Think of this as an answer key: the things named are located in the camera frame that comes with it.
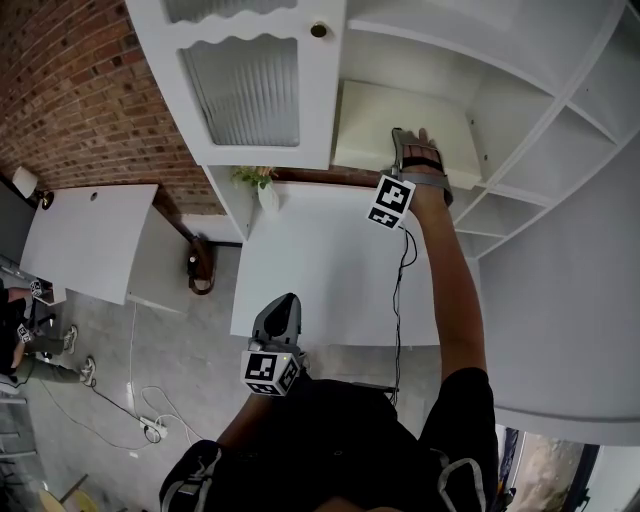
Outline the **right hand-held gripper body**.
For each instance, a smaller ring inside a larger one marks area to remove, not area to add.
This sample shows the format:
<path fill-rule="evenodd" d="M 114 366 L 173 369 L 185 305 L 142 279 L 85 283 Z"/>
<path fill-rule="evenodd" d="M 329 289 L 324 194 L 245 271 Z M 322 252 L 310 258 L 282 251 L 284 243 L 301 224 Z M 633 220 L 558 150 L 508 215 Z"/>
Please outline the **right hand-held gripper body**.
<path fill-rule="evenodd" d="M 401 143 L 404 132 L 408 131 L 401 128 L 393 128 L 391 131 L 395 160 L 389 169 L 381 172 L 375 196 L 367 214 L 368 220 L 390 230 L 395 230 L 406 217 L 418 186 L 440 189 L 447 207 L 453 202 L 453 194 L 446 172 L 444 174 L 426 174 L 404 172 L 401 169 Z"/>

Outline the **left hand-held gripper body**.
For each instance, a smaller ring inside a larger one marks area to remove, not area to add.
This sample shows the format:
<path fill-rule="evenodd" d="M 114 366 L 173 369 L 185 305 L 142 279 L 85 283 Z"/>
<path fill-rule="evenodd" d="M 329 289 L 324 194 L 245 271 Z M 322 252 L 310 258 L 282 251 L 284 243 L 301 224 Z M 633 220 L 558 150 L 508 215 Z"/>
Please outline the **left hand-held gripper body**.
<path fill-rule="evenodd" d="M 241 381 L 253 394 L 288 394 L 303 364 L 300 334 L 301 302 L 294 293 L 274 299 L 256 316 L 240 371 Z"/>

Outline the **white shelf cabinet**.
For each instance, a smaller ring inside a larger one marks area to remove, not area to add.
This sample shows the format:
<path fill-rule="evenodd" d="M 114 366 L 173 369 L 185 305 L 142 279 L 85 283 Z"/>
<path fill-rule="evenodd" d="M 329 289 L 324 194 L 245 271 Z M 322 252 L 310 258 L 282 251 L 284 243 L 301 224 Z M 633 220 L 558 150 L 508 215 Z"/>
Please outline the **white shelf cabinet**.
<path fill-rule="evenodd" d="M 500 166 L 575 73 L 608 0 L 349 0 L 341 78 L 464 110 Z"/>

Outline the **person's right forearm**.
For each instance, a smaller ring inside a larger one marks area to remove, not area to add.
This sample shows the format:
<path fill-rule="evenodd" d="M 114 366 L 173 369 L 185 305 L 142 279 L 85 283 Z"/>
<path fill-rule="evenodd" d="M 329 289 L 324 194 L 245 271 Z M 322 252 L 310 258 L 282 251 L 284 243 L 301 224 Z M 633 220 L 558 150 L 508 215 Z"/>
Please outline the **person's right forearm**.
<path fill-rule="evenodd" d="M 431 270 L 442 377 L 465 368 L 485 370 L 481 306 L 443 191 L 418 185 L 410 210 L 421 227 Z"/>

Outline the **person's left forearm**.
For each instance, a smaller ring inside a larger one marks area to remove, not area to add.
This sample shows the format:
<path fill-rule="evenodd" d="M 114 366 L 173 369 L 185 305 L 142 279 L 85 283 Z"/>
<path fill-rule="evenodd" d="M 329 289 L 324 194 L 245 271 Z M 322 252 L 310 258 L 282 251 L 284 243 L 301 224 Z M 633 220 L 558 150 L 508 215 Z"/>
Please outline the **person's left forearm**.
<path fill-rule="evenodd" d="M 220 434 L 217 443 L 228 450 L 241 450 L 249 446 L 269 417 L 273 402 L 270 396 L 251 394 Z"/>

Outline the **white side desk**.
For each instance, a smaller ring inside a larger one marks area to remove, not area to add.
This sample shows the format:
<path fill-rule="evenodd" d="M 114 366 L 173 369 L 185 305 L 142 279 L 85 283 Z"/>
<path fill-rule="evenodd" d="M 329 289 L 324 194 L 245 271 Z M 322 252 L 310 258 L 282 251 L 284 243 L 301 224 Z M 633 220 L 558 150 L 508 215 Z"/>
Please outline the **white side desk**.
<path fill-rule="evenodd" d="M 187 239 L 154 207 L 157 185 L 60 189 L 37 209 L 20 268 L 96 299 L 184 313 Z"/>

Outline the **person's right hand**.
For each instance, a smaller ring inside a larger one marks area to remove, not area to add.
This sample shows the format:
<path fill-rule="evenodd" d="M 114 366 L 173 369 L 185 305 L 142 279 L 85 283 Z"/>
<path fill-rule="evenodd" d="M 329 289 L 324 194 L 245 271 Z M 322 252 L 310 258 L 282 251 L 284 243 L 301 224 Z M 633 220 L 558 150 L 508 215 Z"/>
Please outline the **person's right hand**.
<path fill-rule="evenodd" d="M 404 132 L 401 147 L 401 169 L 404 172 L 445 173 L 440 152 L 425 128 L 420 128 L 417 135 L 412 131 Z"/>

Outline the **person's black clothing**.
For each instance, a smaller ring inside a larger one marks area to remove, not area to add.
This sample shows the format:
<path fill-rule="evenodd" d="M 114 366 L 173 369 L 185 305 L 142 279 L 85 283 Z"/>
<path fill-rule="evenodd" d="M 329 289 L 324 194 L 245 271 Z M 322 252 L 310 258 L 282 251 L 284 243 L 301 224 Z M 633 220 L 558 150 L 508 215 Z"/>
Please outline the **person's black clothing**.
<path fill-rule="evenodd" d="M 333 498 L 364 510 L 489 512 L 497 488 L 492 389 L 483 370 L 465 368 L 444 380 L 419 435 L 378 390 L 298 380 L 249 446 L 189 448 L 159 499 L 163 512 L 315 512 Z"/>

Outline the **brown bag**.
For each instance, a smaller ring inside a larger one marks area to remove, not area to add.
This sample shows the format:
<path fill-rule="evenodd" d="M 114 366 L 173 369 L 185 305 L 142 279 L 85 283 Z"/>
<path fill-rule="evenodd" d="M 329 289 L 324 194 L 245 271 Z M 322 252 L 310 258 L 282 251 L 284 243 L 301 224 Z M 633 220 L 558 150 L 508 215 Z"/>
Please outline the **brown bag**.
<path fill-rule="evenodd" d="M 190 290 L 198 295 L 208 295 L 215 283 L 215 252 L 213 246 L 200 237 L 194 237 L 190 244 L 187 260 L 187 274 Z"/>

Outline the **white vase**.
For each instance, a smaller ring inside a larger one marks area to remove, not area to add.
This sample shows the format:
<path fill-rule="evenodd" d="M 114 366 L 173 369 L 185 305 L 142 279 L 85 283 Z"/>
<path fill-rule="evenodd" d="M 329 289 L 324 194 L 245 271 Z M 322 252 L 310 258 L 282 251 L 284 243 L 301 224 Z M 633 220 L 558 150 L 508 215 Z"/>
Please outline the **white vase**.
<path fill-rule="evenodd" d="M 280 200 L 277 191 L 271 181 L 261 183 L 257 187 L 258 199 L 263 211 L 268 215 L 279 212 Z"/>

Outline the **pink flower bouquet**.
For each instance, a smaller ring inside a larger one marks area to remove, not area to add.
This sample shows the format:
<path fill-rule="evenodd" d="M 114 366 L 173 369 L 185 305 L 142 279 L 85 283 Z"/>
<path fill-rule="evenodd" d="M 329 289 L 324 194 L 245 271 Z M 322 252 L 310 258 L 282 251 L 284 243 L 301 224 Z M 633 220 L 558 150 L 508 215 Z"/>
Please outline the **pink flower bouquet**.
<path fill-rule="evenodd" d="M 235 166 L 231 182 L 236 187 L 244 183 L 257 189 L 265 189 L 276 176 L 275 169 L 269 166 Z"/>

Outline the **white ribbed glass cabinet door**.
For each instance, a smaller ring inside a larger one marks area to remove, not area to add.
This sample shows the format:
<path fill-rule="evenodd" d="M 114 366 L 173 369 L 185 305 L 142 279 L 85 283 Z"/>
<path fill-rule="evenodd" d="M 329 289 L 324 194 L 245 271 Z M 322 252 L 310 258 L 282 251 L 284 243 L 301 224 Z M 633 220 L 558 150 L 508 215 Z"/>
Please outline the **white ribbed glass cabinet door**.
<path fill-rule="evenodd" d="M 125 1 L 198 164 L 328 168 L 346 0 Z"/>

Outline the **yellow wooden stool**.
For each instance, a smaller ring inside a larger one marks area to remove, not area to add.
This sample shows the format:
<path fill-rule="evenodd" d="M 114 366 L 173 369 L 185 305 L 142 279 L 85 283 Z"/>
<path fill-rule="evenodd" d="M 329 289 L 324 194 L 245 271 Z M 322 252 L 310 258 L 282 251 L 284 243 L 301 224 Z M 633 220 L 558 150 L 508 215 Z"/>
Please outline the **yellow wooden stool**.
<path fill-rule="evenodd" d="M 98 505 L 81 489 L 88 477 L 88 474 L 84 474 L 60 498 L 54 496 L 46 488 L 39 489 L 38 498 L 45 512 L 69 512 L 66 508 L 67 505 L 74 506 L 72 512 L 99 512 Z"/>

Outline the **grey metal rack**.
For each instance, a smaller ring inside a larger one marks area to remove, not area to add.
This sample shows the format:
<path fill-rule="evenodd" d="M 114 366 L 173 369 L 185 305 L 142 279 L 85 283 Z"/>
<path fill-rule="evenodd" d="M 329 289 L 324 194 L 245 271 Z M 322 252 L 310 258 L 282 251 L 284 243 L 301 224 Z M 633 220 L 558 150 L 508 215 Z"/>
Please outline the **grey metal rack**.
<path fill-rule="evenodd" d="M 27 406 L 28 400 L 16 387 L 0 381 L 0 464 L 38 455 Z"/>

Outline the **dark framed window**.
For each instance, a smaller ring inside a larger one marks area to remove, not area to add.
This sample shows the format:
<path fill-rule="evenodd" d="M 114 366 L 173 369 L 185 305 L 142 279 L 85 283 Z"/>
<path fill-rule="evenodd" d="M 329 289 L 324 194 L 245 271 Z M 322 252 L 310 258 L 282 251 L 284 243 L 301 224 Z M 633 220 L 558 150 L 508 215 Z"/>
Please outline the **dark framed window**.
<path fill-rule="evenodd" d="M 492 512 L 579 512 L 600 447 L 496 427 L 498 491 Z"/>

